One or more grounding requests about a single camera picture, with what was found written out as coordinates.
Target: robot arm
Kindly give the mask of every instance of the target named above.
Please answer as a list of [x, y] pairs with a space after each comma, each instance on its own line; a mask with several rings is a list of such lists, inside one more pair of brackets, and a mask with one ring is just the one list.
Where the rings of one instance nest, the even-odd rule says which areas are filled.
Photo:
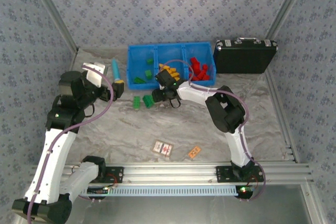
[[[99, 63], [84, 65], [102, 74], [106, 71], [105, 66]], [[102, 77], [90, 70], [83, 73], [69, 71], [61, 75], [58, 83], [60, 95], [55, 98], [48, 113], [44, 149], [34, 179], [25, 197], [16, 199], [12, 206], [18, 215], [27, 219], [28, 206], [33, 201], [32, 220], [65, 223], [70, 215], [72, 203], [80, 192], [94, 179], [105, 176], [104, 159], [88, 156], [80, 167], [61, 183], [66, 158], [78, 128], [63, 134], [52, 146], [52, 142], [60, 132], [84, 120], [86, 117], [84, 110], [93, 105], [97, 98], [105, 101], [111, 99], [110, 91], [101, 83]], [[113, 100], [121, 95], [120, 92], [116, 93], [114, 92]]]
[[227, 138], [234, 175], [239, 180], [249, 178], [254, 163], [247, 157], [246, 154], [251, 156], [251, 153], [248, 150], [244, 151], [240, 140], [240, 134], [242, 134], [244, 144], [247, 146], [244, 128], [242, 127], [241, 133], [238, 132], [238, 127], [244, 121], [245, 110], [235, 98], [215, 92], [224, 90], [232, 93], [231, 89], [227, 86], [219, 89], [195, 84], [190, 86], [189, 82], [183, 79], [175, 81], [166, 70], [159, 72], [155, 77], [161, 86], [152, 93], [155, 102], [173, 99], [187, 100], [208, 108], [213, 123], [225, 133]]

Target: briefcase handle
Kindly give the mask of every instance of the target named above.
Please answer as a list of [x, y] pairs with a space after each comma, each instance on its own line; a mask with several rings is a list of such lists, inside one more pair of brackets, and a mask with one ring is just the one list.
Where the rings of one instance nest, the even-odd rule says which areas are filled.
[[241, 43], [243, 42], [243, 40], [252, 40], [252, 41], [255, 41], [255, 42], [258, 43], [258, 44], [261, 43], [260, 39], [255, 38], [255, 37], [254, 37], [254, 38], [238, 37], [238, 38], [236, 39], [236, 43], [241, 44]]

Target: green toy brick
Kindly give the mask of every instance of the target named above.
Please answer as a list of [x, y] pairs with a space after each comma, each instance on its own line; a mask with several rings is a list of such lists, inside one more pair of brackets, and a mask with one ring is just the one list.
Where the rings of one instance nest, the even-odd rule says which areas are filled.
[[146, 83], [144, 80], [142, 80], [141, 78], [139, 78], [139, 77], [136, 77], [135, 79], [134, 79], [134, 83], [136, 83], [136, 84], [144, 84], [144, 83]]
[[151, 70], [146, 70], [145, 71], [145, 75], [146, 75], [146, 78], [148, 80], [152, 79], [153, 78], [153, 75], [152, 75], [152, 71]]
[[133, 108], [135, 110], [138, 110], [140, 108], [140, 97], [139, 96], [135, 96], [133, 98]]
[[147, 59], [146, 62], [148, 65], [154, 64], [154, 59], [153, 58]]
[[149, 109], [151, 106], [154, 105], [153, 97], [152, 95], [145, 95], [142, 100], [144, 101], [146, 107]]

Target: patterned wallpaper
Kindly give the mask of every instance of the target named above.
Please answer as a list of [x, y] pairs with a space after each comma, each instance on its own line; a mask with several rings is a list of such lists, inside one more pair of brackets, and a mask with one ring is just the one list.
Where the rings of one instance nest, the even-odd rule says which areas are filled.
[[298, 0], [271, 63], [302, 162], [336, 223], [336, 0]]
[[283, 0], [53, 0], [77, 46], [263, 37]]
[[28, 164], [41, 154], [46, 115], [72, 55], [40, 0], [0, 0], [0, 223], [11, 223]]

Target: blue plastic bin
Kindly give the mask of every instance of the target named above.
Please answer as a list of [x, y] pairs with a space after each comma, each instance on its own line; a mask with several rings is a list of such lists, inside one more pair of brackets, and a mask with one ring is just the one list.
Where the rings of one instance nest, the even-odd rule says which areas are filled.
[[203, 64], [208, 65], [207, 75], [210, 76], [208, 81], [193, 81], [194, 84], [202, 86], [213, 86], [216, 81], [216, 66], [214, 57], [211, 51], [211, 44], [209, 42], [193, 42], [185, 43], [185, 59], [186, 62], [191, 64], [190, 59], [196, 57], [196, 59], [201, 64], [201, 69]]
[[[129, 89], [138, 90], [156, 89], [159, 87], [159, 84], [155, 80], [155, 75], [159, 72], [159, 63], [164, 64], [169, 60], [179, 59], [191, 64], [190, 59], [192, 57], [196, 57], [201, 65], [208, 65], [207, 74], [210, 76], [210, 80], [208, 81], [194, 81], [194, 83], [203, 86], [213, 86], [216, 81], [216, 67], [209, 42], [129, 46], [127, 60], [128, 87]], [[154, 64], [147, 64], [146, 60], [150, 58], [154, 59]], [[172, 62], [168, 65], [171, 68], [176, 68], [176, 71], [180, 73], [180, 78], [186, 80], [189, 78], [187, 65], [183, 65], [181, 62]], [[146, 79], [146, 70], [152, 71], [153, 78], [151, 80]], [[146, 83], [134, 83], [136, 77], [143, 79]]]
[[[159, 64], [165, 64], [169, 60], [183, 60], [184, 58], [184, 44], [183, 43], [175, 43], [175, 44], [158, 44], [158, 53], [157, 53], [157, 67], [158, 70], [155, 74], [157, 74], [160, 70]], [[180, 78], [186, 79], [186, 71], [184, 64], [182, 62], [172, 62], [167, 64], [171, 68], [176, 68], [176, 72], [180, 74]]]
[[[159, 65], [156, 57], [157, 47], [155, 45], [138, 45], [128, 47], [128, 60], [127, 60], [127, 84], [129, 89], [156, 89], [159, 87], [158, 82], [155, 80], [155, 73], [158, 72]], [[146, 60], [154, 59], [153, 64], [147, 64]], [[150, 70], [152, 72], [152, 79], [148, 80], [145, 75], [145, 71]], [[136, 77], [141, 78], [146, 83], [137, 84], [134, 83]]]

